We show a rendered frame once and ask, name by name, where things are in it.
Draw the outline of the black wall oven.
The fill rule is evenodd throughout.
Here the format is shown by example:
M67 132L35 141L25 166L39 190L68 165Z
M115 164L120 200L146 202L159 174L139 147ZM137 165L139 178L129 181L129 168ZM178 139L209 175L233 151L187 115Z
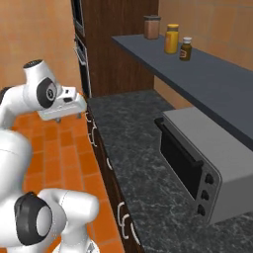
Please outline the black wall oven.
M78 62L79 62L83 93L85 94L87 98L91 98L92 93L91 93L91 85L90 85L87 48L82 42L82 40L78 38L78 36L75 36L74 41L75 41L74 51L77 55Z

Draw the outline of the black built-in microwave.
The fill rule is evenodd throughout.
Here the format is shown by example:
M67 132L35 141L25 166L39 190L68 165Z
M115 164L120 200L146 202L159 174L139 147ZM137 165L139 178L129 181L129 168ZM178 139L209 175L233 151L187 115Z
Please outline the black built-in microwave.
M85 35L83 13L82 13L82 1L71 0L71 6L74 25L82 35Z

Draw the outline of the silver toaster oven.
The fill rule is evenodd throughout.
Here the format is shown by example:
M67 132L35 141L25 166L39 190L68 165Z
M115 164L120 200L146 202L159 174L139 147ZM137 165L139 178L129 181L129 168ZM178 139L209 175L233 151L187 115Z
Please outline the silver toaster oven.
M195 107L167 111L160 118L196 160L204 161L194 199L165 160L194 213L203 222L213 224L253 211L253 151ZM208 173L213 176L212 185L205 182ZM208 201L201 198L203 190L210 195ZM198 205L204 206L205 216L197 213Z

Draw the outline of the dark wood tall cabinet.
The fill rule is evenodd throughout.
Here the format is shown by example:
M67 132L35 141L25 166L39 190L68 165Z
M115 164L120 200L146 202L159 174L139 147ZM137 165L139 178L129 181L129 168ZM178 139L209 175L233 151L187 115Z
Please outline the dark wood tall cabinet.
M143 17L158 12L158 0L81 1L85 35L74 25L75 36L87 48L92 97L152 88L153 75L113 37L142 35Z

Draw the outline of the brown jar with grey lid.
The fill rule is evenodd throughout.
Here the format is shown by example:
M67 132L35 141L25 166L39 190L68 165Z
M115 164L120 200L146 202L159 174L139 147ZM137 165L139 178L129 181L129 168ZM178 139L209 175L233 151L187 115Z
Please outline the brown jar with grey lid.
M161 18L157 15L144 16L144 37L148 40L156 40L159 37Z

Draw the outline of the brown bottle with white cap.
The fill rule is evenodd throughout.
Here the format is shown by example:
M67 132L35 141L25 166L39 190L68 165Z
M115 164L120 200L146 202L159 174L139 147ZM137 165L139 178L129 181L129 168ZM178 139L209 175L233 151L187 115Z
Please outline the brown bottle with white cap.
M180 49L180 59L183 61L188 61L191 58L192 52L192 39L190 37L184 37L183 43Z

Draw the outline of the dark wood counter cabinet run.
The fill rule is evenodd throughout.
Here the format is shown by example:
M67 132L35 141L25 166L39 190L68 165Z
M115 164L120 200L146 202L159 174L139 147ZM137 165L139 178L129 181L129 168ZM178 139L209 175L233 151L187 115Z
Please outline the dark wood counter cabinet run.
M92 120L91 123L87 123L89 140L92 142L91 130L92 130L93 121L95 120L95 118L92 115L92 111L91 111L90 107L87 108L87 113L89 114L89 116ZM131 222L133 223L133 221L132 221L130 212L128 210L125 197L120 189L120 185L118 183L114 168L112 171L109 169L109 167L107 165L106 159L109 156L108 156L108 153L105 149L103 139L99 133L98 126L97 126L97 129L95 130L95 142L97 144L97 147L95 147L92 143L91 144L93 146L93 150L94 150L97 162L100 167L102 178L103 178L103 181L104 181L104 184L106 187L106 191L107 191L107 194L108 194L108 197L110 200L110 204L112 207L114 218L117 223L117 228L120 233L125 252L126 253L144 253L144 249L143 249L142 245L139 246L135 242L134 238L132 237L131 230L130 230L130 223ZM122 228L118 225L117 207L120 202L125 202L125 205L123 207L121 207L121 218L123 218L123 216L125 214L127 214L127 213L129 214L129 218L126 220L126 233L128 234L128 240L123 239Z

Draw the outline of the yellow bottle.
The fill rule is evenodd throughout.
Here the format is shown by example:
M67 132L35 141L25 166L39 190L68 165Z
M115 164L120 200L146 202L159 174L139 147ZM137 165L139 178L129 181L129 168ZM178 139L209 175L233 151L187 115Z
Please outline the yellow bottle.
M178 49L179 39L179 25L168 24L167 31L165 34L165 46L164 50L166 53L176 53Z

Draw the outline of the dark grey shelf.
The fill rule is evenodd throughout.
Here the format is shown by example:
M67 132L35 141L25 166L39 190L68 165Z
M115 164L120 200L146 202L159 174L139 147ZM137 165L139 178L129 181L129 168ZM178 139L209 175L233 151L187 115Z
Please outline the dark grey shelf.
M253 71L200 51L191 59L164 52L164 39L116 36L113 41L237 140L253 150Z

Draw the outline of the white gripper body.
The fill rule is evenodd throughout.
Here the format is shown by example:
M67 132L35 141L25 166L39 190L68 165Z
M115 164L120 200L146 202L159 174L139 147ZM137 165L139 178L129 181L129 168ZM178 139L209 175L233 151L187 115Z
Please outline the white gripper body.
M73 96L67 94L57 97L50 108L38 111L38 114L43 121L50 121L77 115L85 112L86 109L85 99L79 93L76 93Z

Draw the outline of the black toaster oven door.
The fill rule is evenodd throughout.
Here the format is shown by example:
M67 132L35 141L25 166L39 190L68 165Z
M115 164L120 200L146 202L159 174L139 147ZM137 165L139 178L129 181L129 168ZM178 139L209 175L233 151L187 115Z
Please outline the black toaster oven door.
M186 187L190 195L195 199L203 173L202 168L193 168L163 132L161 134L160 150L174 173Z

